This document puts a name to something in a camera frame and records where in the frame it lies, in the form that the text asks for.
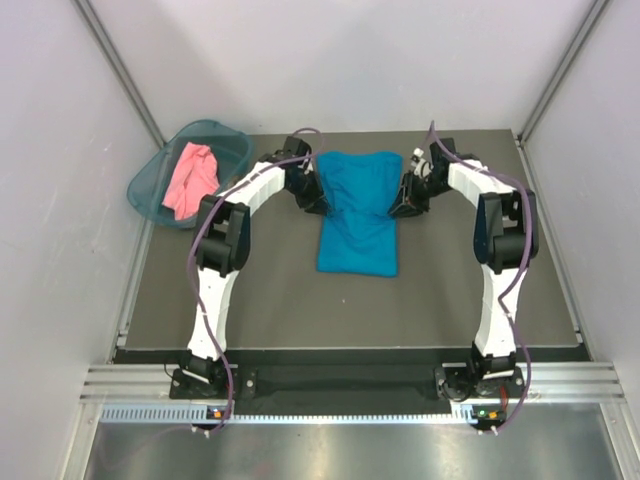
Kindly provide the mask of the blue t shirt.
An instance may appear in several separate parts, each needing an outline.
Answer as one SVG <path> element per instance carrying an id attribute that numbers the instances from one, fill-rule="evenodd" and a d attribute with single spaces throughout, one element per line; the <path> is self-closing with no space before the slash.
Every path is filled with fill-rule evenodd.
<path id="1" fill-rule="evenodd" d="M 328 152 L 317 160 L 329 212 L 316 268 L 322 273 L 398 275 L 396 220 L 389 215 L 403 159 L 394 152 Z"/>

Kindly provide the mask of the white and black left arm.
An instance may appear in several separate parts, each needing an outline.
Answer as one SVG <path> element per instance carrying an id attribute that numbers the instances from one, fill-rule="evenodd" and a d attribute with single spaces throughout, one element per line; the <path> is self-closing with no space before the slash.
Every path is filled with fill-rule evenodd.
<path id="1" fill-rule="evenodd" d="M 232 379 L 225 355 L 231 294 L 251 250 L 251 216 L 282 190 L 313 192 L 313 157 L 305 155 L 255 164 L 238 183 L 204 204 L 204 215 L 187 257 L 187 275 L 196 299 L 195 323 L 188 350 L 202 364 L 191 370 L 192 384 L 216 396 Z"/>

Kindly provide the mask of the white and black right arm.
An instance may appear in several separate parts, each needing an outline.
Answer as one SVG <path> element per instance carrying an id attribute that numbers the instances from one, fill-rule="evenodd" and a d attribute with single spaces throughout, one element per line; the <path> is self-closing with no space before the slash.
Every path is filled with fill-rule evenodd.
<path id="1" fill-rule="evenodd" d="M 503 381 L 517 378 L 513 326 L 522 281 L 538 251 L 536 197 L 476 158 L 452 162 L 438 155 L 428 160 L 417 149 L 389 214 L 396 219 L 419 216 L 433 198 L 449 191 L 461 194 L 476 210 L 472 246 L 483 274 L 483 296 L 466 380 L 468 389 L 487 396 Z"/>

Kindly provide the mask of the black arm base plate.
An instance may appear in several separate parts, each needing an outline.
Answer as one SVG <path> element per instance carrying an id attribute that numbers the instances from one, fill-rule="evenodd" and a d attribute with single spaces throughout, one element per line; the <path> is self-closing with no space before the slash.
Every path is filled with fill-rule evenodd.
<path id="1" fill-rule="evenodd" d="M 230 350 L 226 360 L 171 352 L 173 399 L 234 400 L 245 415 L 431 413 L 450 401 L 514 400 L 517 357 L 485 361 L 472 348 Z"/>

